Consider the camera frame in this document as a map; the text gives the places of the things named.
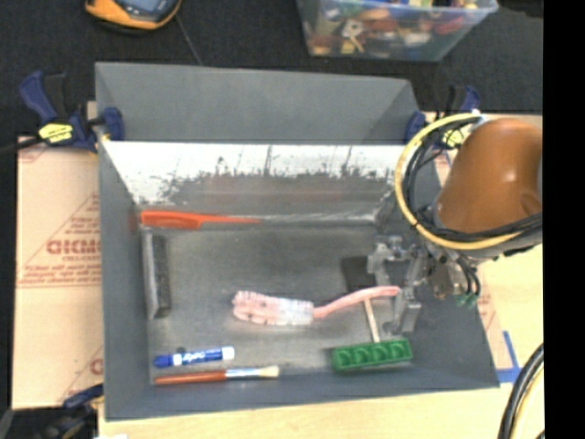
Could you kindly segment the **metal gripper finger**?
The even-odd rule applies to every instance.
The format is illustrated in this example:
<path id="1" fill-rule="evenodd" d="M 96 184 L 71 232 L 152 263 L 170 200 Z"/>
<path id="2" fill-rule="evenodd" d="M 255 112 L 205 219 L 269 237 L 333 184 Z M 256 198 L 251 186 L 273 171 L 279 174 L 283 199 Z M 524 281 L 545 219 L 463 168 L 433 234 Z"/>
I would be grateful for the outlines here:
<path id="1" fill-rule="evenodd" d="M 378 286 L 402 285 L 404 265 L 405 250 L 398 235 L 376 241 L 367 256 L 367 273 L 373 276 Z"/>
<path id="2" fill-rule="evenodd" d="M 421 302 L 416 290 L 406 287 L 395 297 L 394 316 L 391 325 L 393 335 L 403 335 L 414 331 L 421 310 Z"/>

